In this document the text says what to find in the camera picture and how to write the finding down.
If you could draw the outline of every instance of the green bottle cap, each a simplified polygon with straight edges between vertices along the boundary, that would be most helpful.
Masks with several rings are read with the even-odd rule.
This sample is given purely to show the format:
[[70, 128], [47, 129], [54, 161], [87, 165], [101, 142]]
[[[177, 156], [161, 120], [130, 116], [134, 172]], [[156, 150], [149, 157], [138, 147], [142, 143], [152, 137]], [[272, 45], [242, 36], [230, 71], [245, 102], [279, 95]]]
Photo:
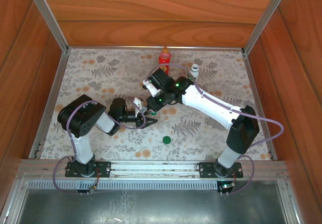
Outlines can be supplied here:
[[169, 136], [163, 137], [163, 143], [164, 144], [169, 144], [171, 142], [171, 138]]

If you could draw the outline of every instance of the floral tablecloth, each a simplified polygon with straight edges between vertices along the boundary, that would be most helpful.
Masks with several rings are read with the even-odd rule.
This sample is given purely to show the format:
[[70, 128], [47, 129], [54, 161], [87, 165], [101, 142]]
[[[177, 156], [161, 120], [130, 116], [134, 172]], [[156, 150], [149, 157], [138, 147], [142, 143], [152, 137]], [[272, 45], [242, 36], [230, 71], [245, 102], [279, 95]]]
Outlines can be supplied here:
[[[81, 94], [109, 106], [116, 97], [146, 99], [149, 92], [142, 80], [158, 62], [159, 50], [72, 49], [60, 87], [42, 159], [72, 155], [66, 133], [57, 123], [58, 112]], [[242, 53], [237, 51], [172, 51], [172, 63], [190, 68], [200, 66], [199, 86], [210, 94], [237, 106], [255, 107]], [[170, 67], [176, 79], [186, 73]], [[202, 112], [176, 104], [159, 111], [158, 129], [121, 128], [110, 137], [94, 127], [90, 132], [96, 158], [106, 160], [214, 160], [224, 149], [228, 131]], [[172, 139], [165, 145], [163, 137]], [[257, 139], [263, 138], [261, 129]], [[254, 160], [268, 160], [266, 144], [248, 151]]]

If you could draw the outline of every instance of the wooden panel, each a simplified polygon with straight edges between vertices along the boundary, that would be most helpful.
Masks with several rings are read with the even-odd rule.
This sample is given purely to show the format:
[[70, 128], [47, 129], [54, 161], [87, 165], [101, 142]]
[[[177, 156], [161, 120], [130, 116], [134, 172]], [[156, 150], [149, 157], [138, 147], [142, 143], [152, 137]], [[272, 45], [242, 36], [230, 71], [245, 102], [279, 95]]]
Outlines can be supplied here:
[[[0, 166], [2, 193], [9, 191], [20, 159], [27, 157], [26, 153], [30, 151], [55, 77], [61, 55], [60, 47], [53, 36], [50, 37], [48, 44], [44, 44], [44, 46], [46, 51], [40, 67], [34, 69], [36, 78], [32, 82], [30, 94], [16, 128], [17, 131]], [[2, 206], [5, 199], [5, 195], [0, 196], [0, 206]]]
[[296, 50], [322, 102], [322, 0], [283, 0], [279, 6]]
[[265, 114], [285, 125], [273, 143], [306, 223], [322, 220], [321, 3], [282, 0], [249, 55]]
[[[252, 71], [254, 74], [257, 90], [260, 95], [265, 116], [283, 123], [284, 133], [273, 141], [278, 159], [285, 160], [290, 175], [292, 187], [300, 204], [301, 212], [305, 223], [319, 223], [322, 213], [316, 197], [316, 192], [309, 185], [309, 176], [301, 161], [300, 152], [296, 148], [296, 139], [289, 125], [284, 106], [282, 105], [277, 85], [275, 84], [270, 66], [266, 60], [260, 40], [254, 45], [249, 55]], [[275, 124], [269, 124], [271, 134], [279, 131]]]
[[50, 31], [35, 4], [32, 4], [20, 34], [0, 72], [0, 159], [8, 150], [9, 142], [25, 107], [35, 69], [40, 65]]
[[270, 0], [47, 0], [66, 20], [186, 20], [256, 24]]
[[0, 0], [0, 69], [32, 0]]
[[188, 22], [59, 22], [70, 45], [243, 47], [254, 25]]

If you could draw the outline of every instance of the metal base plate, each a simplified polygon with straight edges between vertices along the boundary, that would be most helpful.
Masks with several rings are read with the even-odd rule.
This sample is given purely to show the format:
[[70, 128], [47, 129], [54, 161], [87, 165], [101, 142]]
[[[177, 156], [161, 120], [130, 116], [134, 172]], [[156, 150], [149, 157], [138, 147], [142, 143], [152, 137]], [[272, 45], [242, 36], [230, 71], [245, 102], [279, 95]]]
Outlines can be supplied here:
[[[111, 162], [106, 161], [95, 161], [96, 169], [100, 173], [100, 178], [109, 178], [111, 173]], [[66, 169], [70, 169], [70, 162], [67, 163]], [[93, 171], [93, 173], [90, 176], [84, 176], [79, 173], [75, 173], [73, 171], [66, 171], [65, 177], [84, 177], [84, 178], [96, 178], [97, 177], [97, 171]]]
[[230, 168], [231, 173], [229, 175], [219, 176], [216, 174], [214, 162], [201, 162], [199, 163], [199, 174], [200, 178], [242, 178], [244, 175], [241, 166], [241, 163], [235, 162]]

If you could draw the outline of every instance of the red bottle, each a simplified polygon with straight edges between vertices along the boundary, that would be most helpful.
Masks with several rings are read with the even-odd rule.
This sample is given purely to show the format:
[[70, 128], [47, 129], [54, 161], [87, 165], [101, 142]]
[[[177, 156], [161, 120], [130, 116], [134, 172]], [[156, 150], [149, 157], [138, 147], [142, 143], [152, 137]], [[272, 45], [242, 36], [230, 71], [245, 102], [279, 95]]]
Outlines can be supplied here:
[[[162, 52], [160, 53], [160, 56], [159, 56], [159, 64], [170, 63], [170, 58], [171, 58], [171, 54], [170, 54], [168, 48], [164, 47]], [[163, 69], [164, 72], [169, 75], [169, 66], [168, 65], [162, 65], [162, 66], [160, 66], [160, 68]]]

